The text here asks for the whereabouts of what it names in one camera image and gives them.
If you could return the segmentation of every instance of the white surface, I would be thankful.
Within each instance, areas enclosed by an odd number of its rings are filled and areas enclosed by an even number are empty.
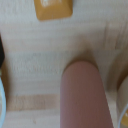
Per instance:
[[[6,99],[5,99],[5,93],[4,93],[4,88],[3,88],[1,78],[0,78],[0,91],[2,96],[2,112],[0,115],[0,128],[2,128],[5,120],[5,115],[6,115]]]

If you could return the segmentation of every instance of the yellow object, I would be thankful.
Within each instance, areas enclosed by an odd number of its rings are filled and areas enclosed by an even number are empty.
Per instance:
[[[34,0],[39,20],[69,17],[73,13],[72,0]]]
[[[127,110],[126,113],[124,114],[121,123],[122,123],[124,126],[128,127],[128,110]]]

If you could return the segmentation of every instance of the wooden object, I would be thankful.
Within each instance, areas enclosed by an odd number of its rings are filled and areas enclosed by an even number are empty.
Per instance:
[[[65,18],[72,15],[72,0],[34,0],[39,20]]]

